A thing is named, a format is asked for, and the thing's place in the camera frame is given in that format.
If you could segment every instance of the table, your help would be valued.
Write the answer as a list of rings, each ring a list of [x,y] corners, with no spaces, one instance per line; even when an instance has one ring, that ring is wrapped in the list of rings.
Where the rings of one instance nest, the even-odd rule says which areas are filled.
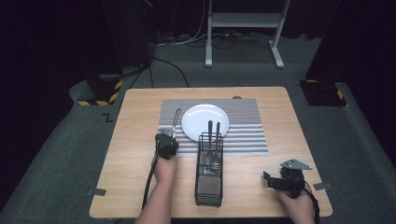
[[[280,177],[279,164],[297,159],[314,168],[304,171],[311,188],[321,179],[288,93],[282,87],[128,90],[97,184],[98,189],[106,190],[106,195],[93,196],[90,215],[110,218],[138,217],[140,214],[163,100],[231,99],[234,96],[256,99],[269,155],[224,157],[224,196],[220,208],[195,204],[196,157],[177,158],[172,217],[286,216],[274,190],[266,187],[262,171]],[[319,202],[320,215],[330,216],[332,206],[326,191],[313,191]]]
[[[288,13],[290,0],[285,0],[282,12],[279,13],[238,13],[238,12],[213,12],[212,0],[209,0],[207,13],[207,40],[205,52],[205,66],[211,67],[212,60],[212,28],[213,27],[258,27],[258,28],[276,28],[273,40],[270,40],[269,47],[273,53],[276,67],[284,68],[282,58],[280,57],[277,43],[282,33],[283,24]]]

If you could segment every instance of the white metal stand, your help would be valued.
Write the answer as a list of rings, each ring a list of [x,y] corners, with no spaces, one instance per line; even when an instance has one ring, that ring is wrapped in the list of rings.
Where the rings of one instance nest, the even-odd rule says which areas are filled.
[[[270,49],[274,55],[276,66],[283,68],[277,43],[279,42],[283,24],[285,22],[289,9],[290,0],[285,0],[283,11],[281,13],[216,13],[212,12],[212,0],[209,0],[209,10],[207,18],[207,40],[205,66],[211,67],[212,60],[212,28],[213,27],[259,27],[259,28],[276,28],[274,40],[269,41]]]

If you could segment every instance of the hand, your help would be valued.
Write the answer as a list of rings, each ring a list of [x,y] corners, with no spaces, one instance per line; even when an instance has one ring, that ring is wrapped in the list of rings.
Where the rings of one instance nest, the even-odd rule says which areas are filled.
[[[154,175],[157,183],[170,181],[175,179],[177,172],[177,156],[166,160],[163,158],[158,159],[157,167],[155,168]]]
[[[310,224],[314,221],[314,205],[308,193],[300,191],[300,196],[292,199],[289,194],[276,189],[277,196],[285,206],[285,210],[295,224]]]

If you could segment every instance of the gray carpet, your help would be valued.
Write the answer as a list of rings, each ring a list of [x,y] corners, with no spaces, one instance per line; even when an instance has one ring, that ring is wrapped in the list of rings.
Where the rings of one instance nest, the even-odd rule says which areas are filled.
[[[219,48],[232,43],[215,40]],[[155,57],[176,64],[191,87],[283,86],[297,117],[333,207],[321,223],[394,223],[396,171],[378,144],[346,84],[337,83],[346,107],[313,107],[298,80],[304,79],[319,40],[281,38],[285,68],[276,68],[267,42],[238,43],[214,49],[213,67],[205,68],[205,48],[187,45],[158,47]],[[155,88],[186,87],[175,67],[152,61]],[[54,130],[0,216],[0,223],[115,223],[94,219],[89,210],[117,121],[121,99],[136,75],[125,77],[114,105],[79,106]],[[70,90],[77,99],[84,83]],[[132,88],[151,88],[145,70]],[[184,220],[195,223],[197,220]],[[120,223],[133,223],[122,220]],[[269,219],[237,219],[236,223],[269,223]]]

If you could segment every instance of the utensil holder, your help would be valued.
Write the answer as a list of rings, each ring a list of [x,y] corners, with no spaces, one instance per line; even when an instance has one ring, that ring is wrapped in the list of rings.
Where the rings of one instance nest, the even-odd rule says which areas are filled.
[[[202,133],[199,137],[194,196],[197,205],[220,207],[223,196],[223,137],[220,133],[217,143],[215,137],[211,139],[212,158],[209,160],[209,134]]]

